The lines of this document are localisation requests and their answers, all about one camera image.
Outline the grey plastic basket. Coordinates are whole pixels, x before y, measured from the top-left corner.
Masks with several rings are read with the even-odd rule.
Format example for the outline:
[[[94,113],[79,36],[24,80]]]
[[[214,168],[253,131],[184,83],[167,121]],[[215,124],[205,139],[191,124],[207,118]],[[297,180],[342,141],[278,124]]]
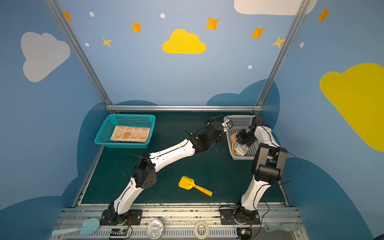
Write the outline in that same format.
[[[245,160],[253,160],[258,147],[259,147],[259,141],[256,140],[249,148],[248,151],[244,156],[236,155],[232,149],[232,144],[230,140],[230,136],[232,134],[240,132],[242,129],[248,130],[249,125],[252,122],[252,119],[254,118],[253,115],[229,115],[224,116],[224,122],[228,122],[229,120],[232,121],[232,127],[228,130],[226,130],[226,137],[227,142],[229,146],[230,155],[232,156],[232,159],[235,161],[245,161]]]

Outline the orange patterned towel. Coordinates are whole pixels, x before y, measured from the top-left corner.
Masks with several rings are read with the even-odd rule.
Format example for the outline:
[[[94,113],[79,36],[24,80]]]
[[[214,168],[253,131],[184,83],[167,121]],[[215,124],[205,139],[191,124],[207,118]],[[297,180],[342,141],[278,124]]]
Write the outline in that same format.
[[[111,141],[127,143],[146,143],[149,140],[151,128],[116,126]]]

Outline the teal plastic basket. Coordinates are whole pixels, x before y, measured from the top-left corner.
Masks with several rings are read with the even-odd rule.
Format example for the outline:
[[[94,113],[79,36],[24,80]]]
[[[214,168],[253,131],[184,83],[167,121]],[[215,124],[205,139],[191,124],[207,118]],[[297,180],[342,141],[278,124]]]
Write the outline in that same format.
[[[107,148],[147,149],[155,128],[154,115],[110,114],[94,143]]]

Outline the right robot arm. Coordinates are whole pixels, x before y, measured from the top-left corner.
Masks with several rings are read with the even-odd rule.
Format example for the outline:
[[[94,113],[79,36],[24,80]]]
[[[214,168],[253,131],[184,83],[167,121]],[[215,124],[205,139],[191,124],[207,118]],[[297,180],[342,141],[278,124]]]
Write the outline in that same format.
[[[260,117],[253,117],[249,129],[236,135],[233,148],[236,153],[244,155],[255,142],[258,142],[258,149],[251,167],[253,177],[234,210],[235,221],[240,225],[252,222],[258,215],[257,206],[265,191],[281,180],[288,155],[288,151],[273,138],[272,130],[262,124]]]

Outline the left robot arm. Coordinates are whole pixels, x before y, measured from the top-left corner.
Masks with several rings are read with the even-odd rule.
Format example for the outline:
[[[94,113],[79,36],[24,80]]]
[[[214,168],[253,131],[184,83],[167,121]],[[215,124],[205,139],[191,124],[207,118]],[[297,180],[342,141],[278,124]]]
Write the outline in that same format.
[[[225,116],[223,123],[210,118],[202,132],[190,134],[181,143],[160,152],[142,152],[127,186],[102,213],[102,220],[111,225],[123,220],[140,193],[156,183],[157,172],[178,160],[207,151],[214,144],[225,140],[226,131],[232,127],[230,117]]]

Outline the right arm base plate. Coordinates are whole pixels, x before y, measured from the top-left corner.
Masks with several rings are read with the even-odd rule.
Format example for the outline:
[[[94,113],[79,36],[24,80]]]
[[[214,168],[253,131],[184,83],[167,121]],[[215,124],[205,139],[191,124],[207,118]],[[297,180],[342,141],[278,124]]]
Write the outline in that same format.
[[[256,210],[239,209],[220,209],[220,219],[222,225],[260,225],[261,218]]]

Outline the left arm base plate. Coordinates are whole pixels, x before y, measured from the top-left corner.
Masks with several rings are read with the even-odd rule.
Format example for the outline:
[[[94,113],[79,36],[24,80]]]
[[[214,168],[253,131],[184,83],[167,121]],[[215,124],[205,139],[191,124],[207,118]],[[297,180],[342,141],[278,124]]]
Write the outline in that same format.
[[[114,209],[103,211],[100,220],[101,226],[138,226],[141,223],[143,210],[129,210],[127,213],[118,215]]]

